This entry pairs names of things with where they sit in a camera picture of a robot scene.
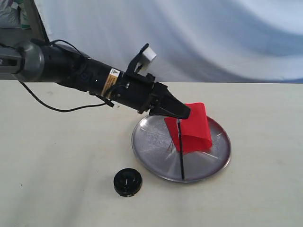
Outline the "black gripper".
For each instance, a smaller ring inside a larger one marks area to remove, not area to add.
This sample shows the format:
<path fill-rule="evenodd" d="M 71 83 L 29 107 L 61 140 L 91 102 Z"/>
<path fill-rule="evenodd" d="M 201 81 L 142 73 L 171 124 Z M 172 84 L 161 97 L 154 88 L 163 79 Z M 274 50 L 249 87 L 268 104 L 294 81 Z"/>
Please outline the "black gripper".
<path fill-rule="evenodd" d="M 191 112 L 188 106 L 168 91 L 168 86 L 156 82 L 150 73 L 146 76 L 137 73 L 120 76 L 111 92 L 111 100 L 140 114 L 150 110 L 150 116 L 188 119 Z"/>

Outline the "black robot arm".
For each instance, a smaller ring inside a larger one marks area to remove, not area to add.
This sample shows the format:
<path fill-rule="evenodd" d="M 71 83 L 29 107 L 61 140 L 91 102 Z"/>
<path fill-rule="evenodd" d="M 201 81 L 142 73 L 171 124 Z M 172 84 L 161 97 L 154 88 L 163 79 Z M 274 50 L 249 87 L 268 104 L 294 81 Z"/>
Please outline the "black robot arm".
<path fill-rule="evenodd" d="M 0 71 L 11 74 L 23 86 L 34 82 L 56 83 L 87 92 L 99 98 L 102 105 L 113 107 L 119 103 L 139 114 L 187 119 L 189 107 L 152 74 L 140 74 L 155 57 L 155 52 L 145 44 L 126 71 L 121 71 L 89 57 L 67 41 L 31 39 L 14 47 L 0 46 Z"/>

